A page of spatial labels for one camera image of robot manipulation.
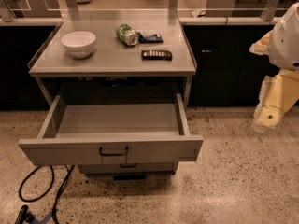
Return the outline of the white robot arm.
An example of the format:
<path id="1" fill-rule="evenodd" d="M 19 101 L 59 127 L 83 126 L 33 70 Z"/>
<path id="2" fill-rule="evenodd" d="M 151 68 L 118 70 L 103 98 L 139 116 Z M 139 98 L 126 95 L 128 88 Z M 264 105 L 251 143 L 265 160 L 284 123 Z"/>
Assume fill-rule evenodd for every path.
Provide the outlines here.
<path id="1" fill-rule="evenodd" d="M 249 51 L 267 55 L 269 62 L 279 68 L 274 77 L 264 78 L 253 115 L 253 129 L 263 133 L 274 129 L 299 100 L 299 3 L 291 5 Z"/>

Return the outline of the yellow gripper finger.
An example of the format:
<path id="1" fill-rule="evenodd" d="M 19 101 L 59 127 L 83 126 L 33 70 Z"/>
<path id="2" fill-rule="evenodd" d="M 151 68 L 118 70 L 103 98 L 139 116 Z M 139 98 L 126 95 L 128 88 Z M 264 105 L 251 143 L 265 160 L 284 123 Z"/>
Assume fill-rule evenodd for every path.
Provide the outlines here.
<path id="1" fill-rule="evenodd" d="M 298 71 L 281 69 L 274 77 L 266 76 L 253 115 L 253 129 L 259 133 L 274 129 L 298 100 Z"/>

